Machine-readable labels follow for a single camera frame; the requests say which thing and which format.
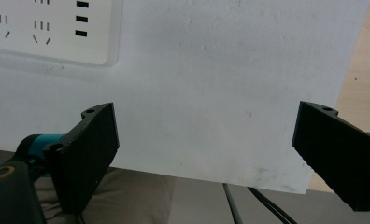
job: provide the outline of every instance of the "screw hole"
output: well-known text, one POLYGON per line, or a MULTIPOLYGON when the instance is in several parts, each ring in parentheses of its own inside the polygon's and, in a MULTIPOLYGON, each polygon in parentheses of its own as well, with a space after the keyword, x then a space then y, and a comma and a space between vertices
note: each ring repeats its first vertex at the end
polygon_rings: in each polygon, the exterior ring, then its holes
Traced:
POLYGON ((51 151, 60 151, 63 147, 63 144, 54 144, 52 146, 50 146, 50 150, 51 151))

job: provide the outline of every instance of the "power strip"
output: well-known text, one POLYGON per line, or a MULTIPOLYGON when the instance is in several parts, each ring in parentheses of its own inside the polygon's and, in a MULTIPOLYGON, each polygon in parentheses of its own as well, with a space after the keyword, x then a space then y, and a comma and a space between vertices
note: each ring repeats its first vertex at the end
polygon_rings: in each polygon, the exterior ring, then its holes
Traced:
POLYGON ((0 0, 0 49, 113 64, 121 5, 122 0, 0 0))

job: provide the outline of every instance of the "white board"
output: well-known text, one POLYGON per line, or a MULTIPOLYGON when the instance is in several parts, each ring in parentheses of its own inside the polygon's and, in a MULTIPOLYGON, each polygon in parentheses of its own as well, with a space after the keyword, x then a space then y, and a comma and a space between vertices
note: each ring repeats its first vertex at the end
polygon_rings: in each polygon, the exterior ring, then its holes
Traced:
POLYGON ((305 192, 299 101, 334 106, 368 3, 125 1, 112 67, 0 53, 0 149, 114 102, 114 166, 305 192))

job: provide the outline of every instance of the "wooden surface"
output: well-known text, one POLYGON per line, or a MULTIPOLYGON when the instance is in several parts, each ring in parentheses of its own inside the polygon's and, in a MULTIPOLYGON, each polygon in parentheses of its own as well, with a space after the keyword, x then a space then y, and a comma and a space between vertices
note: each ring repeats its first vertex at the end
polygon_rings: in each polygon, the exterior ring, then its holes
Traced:
MULTIPOLYGON (((370 7, 336 109, 340 118, 370 132, 370 7)), ((309 188, 332 191, 316 174, 313 175, 309 188)))

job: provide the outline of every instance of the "beige fabric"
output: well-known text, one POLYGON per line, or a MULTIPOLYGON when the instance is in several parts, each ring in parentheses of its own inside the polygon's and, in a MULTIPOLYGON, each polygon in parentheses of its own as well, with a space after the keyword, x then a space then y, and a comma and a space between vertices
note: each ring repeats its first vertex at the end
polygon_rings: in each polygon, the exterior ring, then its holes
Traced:
MULTIPOLYGON (((10 155, 0 151, 2 159, 10 155)), ((39 178, 36 193, 48 224, 75 224, 61 212, 50 178, 39 178)), ((164 224, 168 222, 175 178, 109 168, 83 212, 87 224, 164 224)))

